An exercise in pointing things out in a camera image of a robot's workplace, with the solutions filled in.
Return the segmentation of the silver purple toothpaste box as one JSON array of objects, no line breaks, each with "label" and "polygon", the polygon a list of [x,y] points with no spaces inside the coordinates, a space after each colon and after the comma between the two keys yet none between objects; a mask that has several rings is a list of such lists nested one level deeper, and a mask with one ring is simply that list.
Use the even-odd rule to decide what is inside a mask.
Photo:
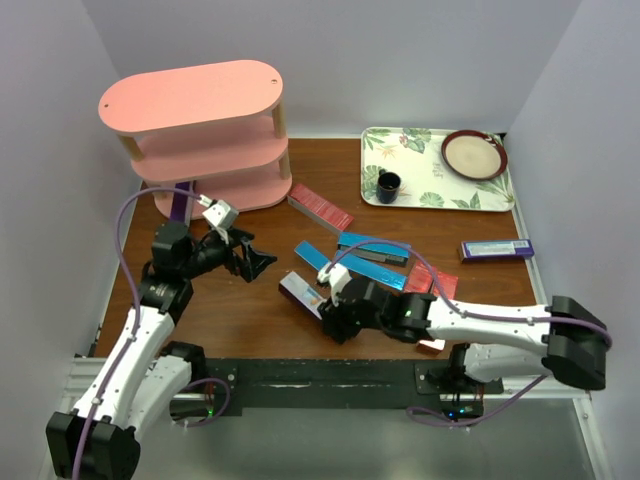
[{"label": "silver purple toothpaste box", "polygon": [[282,278],[278,290],[311,318],[320,321],[319,306],[325,299],[298,273],[291,271]]}]

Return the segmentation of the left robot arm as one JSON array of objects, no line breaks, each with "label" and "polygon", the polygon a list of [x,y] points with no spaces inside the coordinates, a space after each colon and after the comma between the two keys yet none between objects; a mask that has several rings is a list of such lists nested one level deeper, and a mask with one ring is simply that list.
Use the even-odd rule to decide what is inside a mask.
[{"label": "left robot arm", "polygon": [[133,477],[145,431],[175,394],[196,392],[209,380],[201,347],[161,348],[193,296],[193,279],[223,267],[246,282],[255,280],[277,258],[255,250],[253,238],[231,227],[197,240],[173,221],[156,230],[151,259],[111,353],[70,411],[54,413],[46,426],[57,477]]}]

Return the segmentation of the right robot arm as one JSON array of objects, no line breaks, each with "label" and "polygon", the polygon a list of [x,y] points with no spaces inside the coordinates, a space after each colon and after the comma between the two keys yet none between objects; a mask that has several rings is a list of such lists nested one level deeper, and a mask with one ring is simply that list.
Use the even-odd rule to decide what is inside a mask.
[{"label": "right robot arm", "polygon": [[510,376],[551,376],[581,390],[606,386],[611,336],[568,297],[549,306],[482,305],[394,293],[360,277],[333,287],[318,311],[324,333],[339,344],[363,329],[410,344],[456,343],[440,378],[459,393]]}]

